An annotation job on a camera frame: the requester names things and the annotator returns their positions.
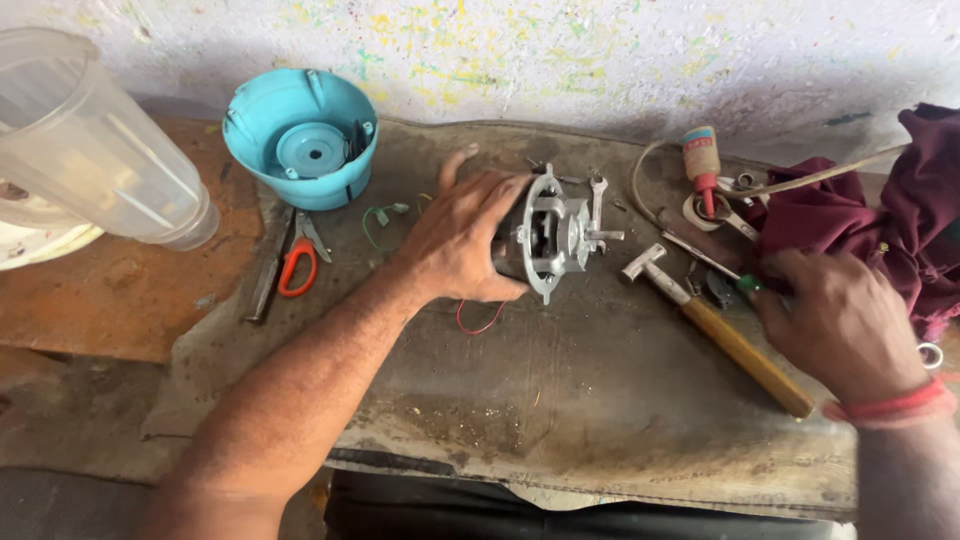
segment metal hammer head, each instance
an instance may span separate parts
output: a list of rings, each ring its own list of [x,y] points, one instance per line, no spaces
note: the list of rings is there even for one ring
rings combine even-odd
[[[640,254],[640,257],[635,258],[627,265],[626,268],[620,270],[620,278],[626,283],[632,283],[643,272],[643,268],[657,260],[658,258],[666,255],[666,249],[659,245],[654,244],[647,248],[647,251]]]

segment black cloth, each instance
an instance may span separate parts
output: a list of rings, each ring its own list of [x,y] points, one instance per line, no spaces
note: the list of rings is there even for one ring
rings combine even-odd
[[[830,522],[650,503],[544,510],[503,485],[336,471],[327,538],[828,540]]]

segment paint-splattered wall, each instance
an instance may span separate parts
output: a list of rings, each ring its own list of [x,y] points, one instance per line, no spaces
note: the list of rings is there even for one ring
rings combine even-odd
[[[536,120],[844,159],[960,107],[960,11],[939,0],[8,0],[0,27],[91,37],[148,110],[217,117],[245,80],[328,69],[378,111]]]

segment scissors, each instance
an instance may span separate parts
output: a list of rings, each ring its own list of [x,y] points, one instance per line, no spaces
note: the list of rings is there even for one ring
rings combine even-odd
[[[294,242],[290,245],[290,251],[283,256],[283,272],[280,274],[280,283],[276,291],[290,298],[306,292],[307,289],[310,288],[310,285],[313,284],[313,281],[317,279],[318,253],[326,262],[333,262],[330,260],[330,253],[327,252],[324,243],[320,241],[320,235],[317,234],[317,229],[314,228],[310,216],[308,216],[304,210],[297,209]],[[290,277],[294,273],[294,267],[297,266],[297,258],[304,254],[310,256],[310,275],[307,276],[303,285],[294,290],[290,290],[287,286],[290,284]]]

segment wrench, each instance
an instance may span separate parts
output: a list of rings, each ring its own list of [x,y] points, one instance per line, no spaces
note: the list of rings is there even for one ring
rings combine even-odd
[[[600,231],[600,218],[603,216],[603,192],[607,189],[607,179],[600,177],[600,182],[595,178],[590,179],[590,188],[593,189],[593,217],[590,220],[591,228],[594,231]],[[596,240],[600,253],[607,253],[607,244],[603,240]]]

